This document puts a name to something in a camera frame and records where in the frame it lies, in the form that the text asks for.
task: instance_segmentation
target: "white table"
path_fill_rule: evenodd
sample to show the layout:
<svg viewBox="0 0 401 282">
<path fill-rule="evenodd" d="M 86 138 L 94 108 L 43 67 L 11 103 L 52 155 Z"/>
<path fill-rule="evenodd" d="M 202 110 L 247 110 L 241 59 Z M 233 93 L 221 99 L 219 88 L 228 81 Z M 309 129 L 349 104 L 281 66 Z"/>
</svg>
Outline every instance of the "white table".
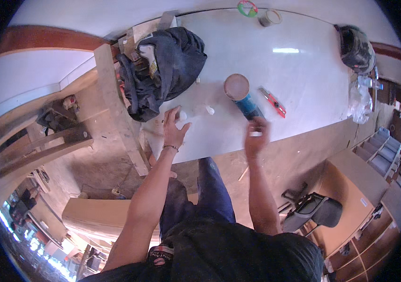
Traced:
<svg viewBox="0 0 401 282">
<path fill-rule="evenodd" d="M 281 12 L 283 22 L 261 27 L 236 9 L 181 16 L 181 25 L 204 40 L 208 59 L 194 83 L 160 106 L 160 115 L 143 123 L 156 158 L 163 146 L 164 112 L 177 105 L 192 126 L 174 163 L 243 149 L 247 120 L 224 94 L 227 76 L 240 73 L 250 83 L 251 96 L 271 122 L 271 141 L 280 140 L 346 119 L 348 71 L 339 55 L 334 27 L 306 16 Z M 286 53 L 281 48 L 292 48 Z M 257 88 L 265 87 L 287 110 L 277 114 Z M 215 110 L 210 116 L 205 109 Z"/>
</svg>

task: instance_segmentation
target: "hand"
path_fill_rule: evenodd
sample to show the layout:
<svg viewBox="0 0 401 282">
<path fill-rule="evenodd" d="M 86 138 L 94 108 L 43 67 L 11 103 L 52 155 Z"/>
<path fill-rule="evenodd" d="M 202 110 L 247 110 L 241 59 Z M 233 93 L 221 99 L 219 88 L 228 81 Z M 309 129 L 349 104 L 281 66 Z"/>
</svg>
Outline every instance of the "hand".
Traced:
<svg viewBox="0 0 401 282">
<path fill-rule="evenodd" d="M 180 106 L 175 107 L 172 110 L 168 110 L 164 113 L 164 143 L 163 145 L 174 146 L 177 150 L 183 144 L 183 138 L 185 138 L 185 133 L 190 128 L 191 122 L 185 124 L 181 130 L 175 126 L 175 115 L 177 114 Z"/>
<path fill-rule="evenodd" d="M 251 136 L 251 132 L 261 132 L 261 136 Z M 255 161 L 260 152 L 270 142 L 270 123 L 263 117 L 255 116 L 254 120 L 249 121 L 244 141 L 244 150 L 248 163 Z"/>
</svg>

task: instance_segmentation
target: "bracelet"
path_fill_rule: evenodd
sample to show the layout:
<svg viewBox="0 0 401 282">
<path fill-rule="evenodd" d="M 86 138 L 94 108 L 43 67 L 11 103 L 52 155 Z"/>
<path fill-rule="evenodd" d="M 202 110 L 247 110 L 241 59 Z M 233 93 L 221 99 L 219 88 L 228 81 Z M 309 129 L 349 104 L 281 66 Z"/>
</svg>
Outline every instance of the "bracelet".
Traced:
<svg viewBox="0 0 401 282">
<path fill-rule="evenodd" d="M 166 147 L 172 147 L 172 148 L 174 148 L 175 150 L 177 150 L 177 153 L 178 153 L 178 149 L 175 148 L 175 146 L 173 146 L 173 145 L 164 145 L 164 146 L 163 146 L 163 149 L 166 148 Z"/>
</svg>

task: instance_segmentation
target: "plastic bag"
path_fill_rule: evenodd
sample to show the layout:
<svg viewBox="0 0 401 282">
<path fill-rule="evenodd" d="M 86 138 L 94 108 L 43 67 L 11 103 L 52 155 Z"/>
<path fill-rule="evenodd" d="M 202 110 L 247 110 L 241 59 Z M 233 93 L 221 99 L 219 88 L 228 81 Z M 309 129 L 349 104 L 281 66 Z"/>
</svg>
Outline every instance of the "plastic bag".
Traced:
<svg viewBox="0 0 401 282">
<path fill-rule="evenodd" d="M 351 83 L 348 116 L 352 115 L 355 123 L 364 124 L 370 119 L 372 109 L 373 100 L 368 92 L 368 87 L 359 85 L 357 81 Z"/>
</svg>

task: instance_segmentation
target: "blue jeans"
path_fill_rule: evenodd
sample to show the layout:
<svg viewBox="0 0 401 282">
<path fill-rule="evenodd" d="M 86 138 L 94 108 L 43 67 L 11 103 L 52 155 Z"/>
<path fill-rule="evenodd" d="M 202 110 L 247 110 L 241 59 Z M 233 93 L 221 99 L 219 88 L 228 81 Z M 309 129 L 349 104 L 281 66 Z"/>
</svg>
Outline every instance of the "blue jeans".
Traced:
<svg viewBox="0 0 401 282">
<path fill-rule="evenodd" d="M 209 217 L 217 221 L 235 223 L 232 201 L 212 158 L 199 160 L 197 179 L 199 200 L 197 205 L 188 201 L 185 186 L 174 178 L 169 179 L 168 192 L 160 217 L 160 237 L 177 223 L 189 217 Z"/>
</svg>

